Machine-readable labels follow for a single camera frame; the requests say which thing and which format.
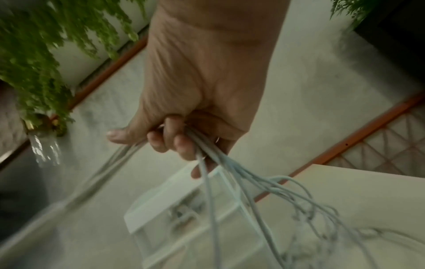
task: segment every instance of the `hand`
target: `hand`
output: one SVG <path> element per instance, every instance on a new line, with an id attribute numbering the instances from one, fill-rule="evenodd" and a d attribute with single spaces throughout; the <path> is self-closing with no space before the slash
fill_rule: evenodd
<path id="1" fill-rule="evenodd" d="M 228 154 L 257 112 L 277 34 L 265 38 L 267 30 L 256 33 L 252 25 L 203 17 L 193 5 L 175 3 L 160 1 L 152 19 L 139 109 L 126 128 L 107 137 L 119 144 L 147 137 L 158 152 L 171 149 L 194 160 L 194 144 L 184 134 L 189 125 Z M 214 162 L 205 161 L 213 170 Z M 192 177 L 200 177 L 198 168 Z"/>

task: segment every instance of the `tiled floor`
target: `tiled floor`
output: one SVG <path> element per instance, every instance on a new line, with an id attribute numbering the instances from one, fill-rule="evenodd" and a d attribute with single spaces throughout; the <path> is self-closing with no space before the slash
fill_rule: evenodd
<path id="1" fill-rule="evenodd" d="M 425 103 L 399 116 L 327 165 L 425 177 Z"/>

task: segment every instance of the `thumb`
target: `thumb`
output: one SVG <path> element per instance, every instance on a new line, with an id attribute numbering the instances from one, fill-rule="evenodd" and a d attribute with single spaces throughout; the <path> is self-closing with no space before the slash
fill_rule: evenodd
<path id="1" fill-rule="evenodd" d="M 153 128 L 159 126 L 165 115 L 147 113 L 141 104 L 127 127 L 110 130 L 106 133 L 109 141 L 117 144 L 136 144 L 144 139 Z"/>

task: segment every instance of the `clear plastic box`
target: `clear plastic box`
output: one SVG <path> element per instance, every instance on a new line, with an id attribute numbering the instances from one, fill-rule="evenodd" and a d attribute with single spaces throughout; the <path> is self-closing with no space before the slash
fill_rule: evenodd
<path id="1" fill-rule="evenodd" d="M 143 269 L 214 268 L 203 180 L 190 164 L 140 196 L 126 213 Z M 224 268 L 279 268 L 239 186 L 222 168 L 210 174 Z"/>

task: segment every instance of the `green plant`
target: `green plant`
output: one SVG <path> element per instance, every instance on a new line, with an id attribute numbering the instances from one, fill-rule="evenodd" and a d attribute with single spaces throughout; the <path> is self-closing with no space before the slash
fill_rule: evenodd
<path id="1" fill-rule="evenodd" d="M 382 0 L 332 0 L 331 18 L 346 11 L 356 27 Z"/>
<path id="2" fill-rule="evenodd" d="M 145 0 L 129 1 L 135 1 L 145 16 Z M 46 0 L 31 10 L 10 11 L 0 19 L 0 79 L 17 91 L 24 118 L 53 112 L 70 121 L 67 107 L 72 94 L 50 50 L 72 41 L 97 58 L 97 48 L 88 36 L 93 31 L 109 57 L 116 58 L 114 47 L 120 39 L 105 14 L 116 17 L 131 40 L 138 39 L 120 0 Z"/>

